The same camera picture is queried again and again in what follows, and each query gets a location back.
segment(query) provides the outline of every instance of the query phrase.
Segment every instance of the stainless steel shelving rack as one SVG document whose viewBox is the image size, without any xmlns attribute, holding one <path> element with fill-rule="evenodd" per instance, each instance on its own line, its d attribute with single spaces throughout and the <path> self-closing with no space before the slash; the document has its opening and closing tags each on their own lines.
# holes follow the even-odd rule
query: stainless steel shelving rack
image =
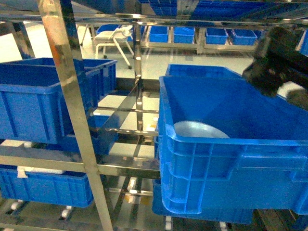
<svg viewBox="0 0 308 231">
<path fill-rule="evenodd" d="M 204 28 L 202 23 L 212 22 L 213 27 L 221 28 L 254 28 L 263 29 L 269 26 L 284 26 L 290 29 L 308 28 L 308 20 L 302 19 L 308 17 L 308 2 L 306 0 L 234 0 L 234 1 L 259 1 L 281 3 L 281 8 L 286 9 L 277 17 L 269 17 L 268 13 L 274 9 L 265 9 L 264 12 L 257 12 L 252 15 L 246 15 L 239 19 L 211 20 L 209 18 L 192 18 L 198 1 L 197 0 L 178 0 L 177 16 L 161 17 L 156 15 L 143 15 L 142 5 L 137 1 L 126 1 L 121 14 L 106 14 L 97 9 L 91 9 L 89 6 L 81 6 L 80 1 L 71 0 L 38 0 L 37 10 L 19 10 L 15 7 L 0 4 L 0 21 L 6 21 L 6 29 L 13 33 L 18 49 L 22 58 L 34 57 L 31 43 L 27 36 L 25 26 L 22 21 L 42 21 L 46 30 L 48 41 L 51 47 L 52 55 L 56 63 L 59 80 L 63 89 L 65 101 L 69 110 L 74 132 L 80 148 L 79 154 L 67 155 L 65 152 L 55 152 L 44 149 L 25 149 L 22 147 L 0 146 L 0 163 L 4 165 L 42 167 L 59 170 L 68 170 L 75 172 L 85 172 L 88 175 L 90 185 L 95 200 L 95 207 L 88 210 L 78 210 L 79 218 L 70 220 L 54 220 L 45 218 L 23 217 L 20 211 L 14 213 L 4 213 L 0 215 L 0 227 L 12 228 L 16 230 L 28 231 L 111 231 L 111 230 L 130 230 L 124 228 L 125 225 L 118 225 L 119 208 L 123 203 L 123 195 L 132 194 L 135 196 L 150 196 L 151 192 L 140 191 L 137 186 L 142 184 L 142 179 L 159 179 L 159 161 L 155 159 L 138 158 L 141 144 L 151 143 L 151 137 L 156 136 L 156 132 L 143 131 L 143 113 L 157 113 L 156 111 L 143 110 L 142 96 L 147 94 L 150 97 L 158 98 L 159 83 L 157 80 L 142 78 L 141 72 L 141 47 L 146 44 L 141 43 L 140 26 L 141 25 L 165 25 L 165 26 L 189 26 L 199 27 L 198 41 L 204 41 Z M 89 10 L 90 13 L 74 13 L 72 3 Z M 298 11 L 287 11 L 291 4 L 306 3 L 306 8 Z M 122 130 L 110 127 L 108 122 L 102 129 L 103 132 L 117 132 L 120 134 L 120 142 L 137 144 L 134 157 L 103 156 L 96 159 L 93 150 L 90 131 L 87 124 L 87 118 L 82 104 L 78 79 L 85 78 L 83 61 L 77 36 L 76 23 L 110 23 L 110 24 L 129 24 L 134 25 L 134 79 L 117 79 L 118 90 L 129 90 L 129 95 L 122 104 L 114 109 L 112 116 L 120 118 L 122 124 L 128 113 L 134 111 L 137 113 L 137 130 Z M 204 46 L 199 47 L 198 53 L 202 53 Z M 221 49 L 222 46 L 213 46 L 213 49 Z M 101 175 L 124 177 L 124 181 L 119 186 L 111 188 L 101 181 Z M 129 191 L 129 179 L 135 179 L 134 193 Z M 120 193 L 116 200 L 115 207 L 112 206 L 110 192 Z M 8 208 L 12 200 L 1 201 L 1 211 Z M 83 217 L 87 213 L 98 214 L 97 223 L 86 223 Z M 132 219 L 140 218 L 139 214 L 132 213 Z M 260 211 L 255 216 L 256 220 L 253 226 L 234 225 L 232 230 L 262 230 L 265 225 L 268 230 L 289 230 L 287 224 L 294 221 L 295 216 L 286 211 Z M 154 223 L 152 230 L 163 230 L 164 220 Z M 174 219 L 174 230 L 189 230 L 191 225 L 186 221 L 186 226 L 181 219 Z M 219 225 L 219 223 L 210 222 L 203 226 L 204 230 L 231 230 L 229 226 Z"/>
</svg>

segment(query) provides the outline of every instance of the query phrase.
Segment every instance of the chair leg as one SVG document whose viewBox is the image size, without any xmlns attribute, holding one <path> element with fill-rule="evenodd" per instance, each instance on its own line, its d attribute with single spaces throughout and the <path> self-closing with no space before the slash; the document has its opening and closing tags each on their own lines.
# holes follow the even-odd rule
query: chair leg
<svg viewBox="0 0 308 231">
<path fill-rule="evenodd" d="M 134 52 L 133 52 L 133 50 L 131 49 L 129 43 L 128 43 L 127 41 L 125 41 L 125 43 L 126 43 L 128 49 L 129 49 L 130 53 L 134 56 Z"/>
<path fill-rule="evenodd" d="M 101 44 L 97 44 L 97 45 L 96 45 L 96 48 L 95 48 L 95 59 L 98 59 L 98 50 L 99 50 L 99 48 L 100 48 L 101 46 L 102 46 Z"/>
<path fill-rule="evenodd" d="M 103 57 L 104 57 L 104 59 L 107 58 L 107 55 L 105 55 L 105 53 L 106 53 L 106 46 L 103 47 Z"/>
<path fill-rule="evenodd" d="M 131 69 L 132 67 L 131 67 L 131 65 L 130 65 L 130 63 L 129 63 L 129 61 L 128 61 L 128 59 L 126 58 L 124 52 L 122 51 L 120 45 L 119 45 L 118 42 L 116 41 L 116 39 L 114 39 L 114 43 L 115 43 L 117 49 L 120 51 L 121 55 L 123 56 L 123 58 L 124 58 L 126 64 L 128 65 L 128 68 Z"/>
<path fill-rule="evenodd" d="M 81 46 L 83 45 L 83 41 L 85 40 L 85 36 L 86 36 L 88 28 L 89 28 L 89 24 L 86 24 L 85 33 L 83 33 L 82 41 L 81 41 L 81 44 L 80 44 Z"/>
</svg>

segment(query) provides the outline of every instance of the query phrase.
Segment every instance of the white floor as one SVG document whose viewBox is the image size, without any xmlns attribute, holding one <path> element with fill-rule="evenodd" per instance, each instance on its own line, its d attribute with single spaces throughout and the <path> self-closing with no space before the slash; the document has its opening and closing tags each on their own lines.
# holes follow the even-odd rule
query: white floor
<svg viewBox="0 0 308 231">
<path fill-rule="evenodd" d="M 79 37 L 82 38 L 84 27 L 79 27 Z M 48 45 L 47 37 L 42 25 L 32 26 L 27 29 L 28 35 L 37 58 L 39 57 L 52 57 Z M 90 33 L 87 32 L 83 47 L 81 47 L 83 58 L 94 58 L 95 47 L 92 44 Z M 217 55 L 196 55 L 192 52 L 185 52 L 180 50 L 166 50 L 164 52 L 155 52 L 153 49 L 145 49 L 142 51 L 142 77 L 145 79 L 158 79 L 166 72 L 168 64 L 194 64 L 194 65 L 215 65 L 225 66 L 239 74 L 251 64 L 253 58 L 247 54 L 236 54 L 234 56 L 220 56 Z M 0 63 L 14 60 L 20 60 L 21 56 L 15 44 L 12 35 L 5 35 L 0 37 Z M 133 65 L 133 58 L 129 52 L 126 52 L 128 60 Z M 108 59 L 118 60 L 116 68 L 117 77 L 134 78 L 134 70 L 129 70 L 127 65 L 115 48 L 107 49 Z M 298 88 L 296 84 L 288 83 L 280 89 L 279 94 L 286 95 L 286 92 Z M 107 96 L 100 102 L 100 106 L 117 107 L 123 101 L 122 96 Z M 158 110 L 158 99 L 144 98 L 144 109 Z M 112 111 L 97 111 L 102 115 L 110 115 Z M 154 123 L 153 118 L 157 115 L 144 114 L 144 127 L 147 128 L 149 124 Z M 130 113 L 124 122 L 123 129 L 137 129 L 136 114 Z M 4 145 L 20 145 L 20 143 L 7 141 Z M 132 156 L 134 153 L 135 145 L 131 144 L 116 144 L 114 145 L 111 153 L 115 155 Z M 154 148 L 151 146 L 143 146 L 141 148 L 140 157 L 153 157 Z"/>
</svg>

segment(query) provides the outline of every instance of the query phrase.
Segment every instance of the crate handle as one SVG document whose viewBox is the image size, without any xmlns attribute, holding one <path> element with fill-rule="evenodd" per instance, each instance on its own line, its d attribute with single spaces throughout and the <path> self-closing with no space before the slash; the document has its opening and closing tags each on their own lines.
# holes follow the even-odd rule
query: crate handle
<svg viewBox="0 0 308 231">
<path fill-rule="evenodd" d="M 237 169 L 264 169 L 264 170 L 303 170 L 307 157 L 297 152 L 270 152 L 240 154 Z"/>
</svg>

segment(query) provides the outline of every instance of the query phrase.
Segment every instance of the metal rod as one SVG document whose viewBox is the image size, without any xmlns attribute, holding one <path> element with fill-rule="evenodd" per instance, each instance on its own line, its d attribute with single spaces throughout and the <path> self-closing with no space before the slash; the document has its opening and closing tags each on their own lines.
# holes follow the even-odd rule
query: metal rod
<svg viewBox="0 0 308 231">
<path fill-rule="evenodd" d="M 70 0 L 38 0 L 38 8 L 104 231 L 112 231 L 79 82 L 87 82 Z"/>
<path fill-rule="evenodd" d="M 23 22 L 12 23 L 7 22 L 7 27 L 10 29 L 15 39 L 16 45 L 20 52 L 22 59 L 35 58 L 34 51 L 31 46 L 31 42 Z"/>
<path fill-rule="evenodd" d="M 2 21 L 41 21 L 38 12 L 30 11 L 0 11 L 0 20 Z M 142 14 L 94 14 L 94 13 L 76 13 L 76 22 L 94 23 L 110 23 L 122 25 L 158 25 L 158 26 L 183 26 L 189 22 L 189 26 L 199 27 L 202 23 L 213 23 L 207 27 L 216 28 L 247 28 L 262 29 L 270 26 L 284 26 L 292 28 L 294 25 L 298 29 L 308 28 L 308 20 L 306 19 L 222 19 L 213 20 L 212 18 L 191 17 L 186 16 L 158 16 L 158 15 L 142 15 Z"/>
<path fill-rule="evenodd" d="M 85 164 L 78 153 L 0 146 L 0 160 L 3 165 L 86 172 Z M 155 159 L 103 155 L 98 170 L 99 174 L 111 176 L 160 178 L 159 160 Z"/>
<path fill-rule="evenodd" d="M 122 192 L 127 191 L 129 180 L 130 180 L 130 177 L 125 177 L 122 189 L 119 189 L 119 191 L 117 191 L 117 193 L 120 192 L 120 195 L 118 197 L 118 200 L 115 204 L 115 208 L 114 208 L 113 213 L 112 213 L 112 222 L 113 223 L 115 223 L 118 220 L 118 217 L 119 217 L 119 214 L 120 214 L 120 211 L 121 211 L 121 207 L 122 207 L 122 204 L 123 204 L 124 199 L 125 199 L 125 194 L 122 193 Z"/>
<path fill-rule="evenodd" d="M 137 109 L 137 129 L 143 130 L 143 102 L 142 102 L 142 73 L 141 73 L 141 32 L 140 25 L 134 26 L 134 64 L 135 64 L 135 83 L 138 85 L 138 93 L 136 97 Z"/>
<path fill-rule="evenodd" d="M 153 192 L 144 190 L 128 190 L 127 187 L 122 189 L 109 188 L 109 192 L 121 193 L 126 195 L 153 196 Z"/>
<path fill-rule="evenodd" d="M 197 40 L 197 54 L 202 54 L 205 45 L 205 28 L 199 29 L 199 35 Z"/>
<path fill-rule="evenodd" d="M 98 110 L 107 110 L 107 111 L 116 111 L 117 107 L 97 107 Z M 143 113 L 149 113 L 149 114 L 158 114 L 159 111 L 156 110 L 137 110 L 137 109 L 129 109 L 129 108 L 122 108 L 119 109 L 121 112 L 143 112 Z"/>
<path fill-rule="evenodd" d="M 140 131 L 140 130 L 129 130 L 129 129 L 118 129 L 118 128 L 109 128 L 107 131 L 116 131 L 120 134 L 129 134 L 129 135 L 146 135 L 146 136 L 158 136 L 157 131 Z"/>
</svg>

